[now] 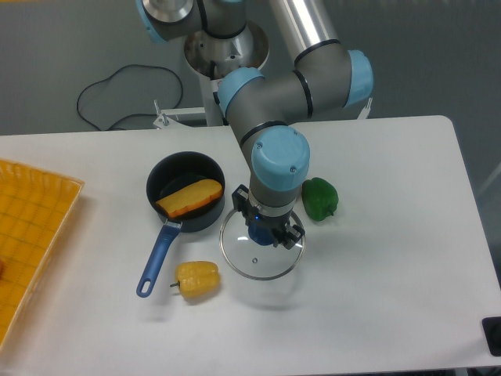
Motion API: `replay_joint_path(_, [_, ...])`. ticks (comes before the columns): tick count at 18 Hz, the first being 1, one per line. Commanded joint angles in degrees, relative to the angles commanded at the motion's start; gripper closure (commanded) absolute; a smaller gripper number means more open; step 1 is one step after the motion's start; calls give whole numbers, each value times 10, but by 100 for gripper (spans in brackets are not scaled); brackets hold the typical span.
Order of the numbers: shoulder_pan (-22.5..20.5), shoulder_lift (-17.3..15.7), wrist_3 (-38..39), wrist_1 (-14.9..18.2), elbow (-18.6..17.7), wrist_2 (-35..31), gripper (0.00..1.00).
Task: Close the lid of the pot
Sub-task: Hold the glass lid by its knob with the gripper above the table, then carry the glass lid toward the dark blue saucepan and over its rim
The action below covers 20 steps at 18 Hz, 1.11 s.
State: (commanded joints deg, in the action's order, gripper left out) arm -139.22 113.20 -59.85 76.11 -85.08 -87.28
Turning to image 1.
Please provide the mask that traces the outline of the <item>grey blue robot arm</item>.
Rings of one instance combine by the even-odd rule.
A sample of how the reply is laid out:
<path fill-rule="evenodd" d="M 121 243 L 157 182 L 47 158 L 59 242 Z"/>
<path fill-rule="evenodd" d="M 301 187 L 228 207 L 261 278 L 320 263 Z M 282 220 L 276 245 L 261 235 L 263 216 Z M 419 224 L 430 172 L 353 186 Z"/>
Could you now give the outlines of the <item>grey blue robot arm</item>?
<path fill-rule="evenodd" d="M 321 1 L 273 1 L 271 10 L 294 68 L 281 78 L 261 73 L 243 1 L 139 1 L 154 41 L 200 37 L 198 59 L 218 82 L 210 98 L 228 122 L 250 169 L 250 183 L 232 196 L 251 239 L 292 248 L 304 236 L 292 224 L 294 203 L 308 173 L 310 149 L 294 123 L 323 110 L 368 98 L 373 70 L 358 50 L 340 42 Z"/>

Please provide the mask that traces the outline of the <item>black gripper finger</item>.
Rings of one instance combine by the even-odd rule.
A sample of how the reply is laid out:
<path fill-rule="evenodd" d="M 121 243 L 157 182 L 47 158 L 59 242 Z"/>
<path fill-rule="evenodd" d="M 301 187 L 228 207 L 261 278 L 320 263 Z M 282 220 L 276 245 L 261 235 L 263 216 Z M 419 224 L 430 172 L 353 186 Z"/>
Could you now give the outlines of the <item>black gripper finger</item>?
<path fill-rule="evenodd" d="M 304 235 L 305 229 L 301 225 L 291 222 L 280 224 L 272 230 L 273 246 L 277 248 L 280 245 L 290 250 Z"/>
<path fill-rule="evenodd" d="M 250 212 L 248 188 L 245 186 L 238 186 L 232 193 L 232 204 L 236 212 L 239 212 L 245 219 L 248 219 Z"/>

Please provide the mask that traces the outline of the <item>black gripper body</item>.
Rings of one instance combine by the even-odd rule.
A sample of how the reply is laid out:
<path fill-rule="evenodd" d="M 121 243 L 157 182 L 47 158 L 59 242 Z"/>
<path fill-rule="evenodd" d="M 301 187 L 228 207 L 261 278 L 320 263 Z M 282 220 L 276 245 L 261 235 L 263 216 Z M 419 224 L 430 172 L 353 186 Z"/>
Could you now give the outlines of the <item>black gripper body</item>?
<path fill-rule="evenodd" d="M 251 238 L 281 238 L 286 233 L 294 204 L 269 207 L 258 201 L 244 201 L 243 217 Z"/>

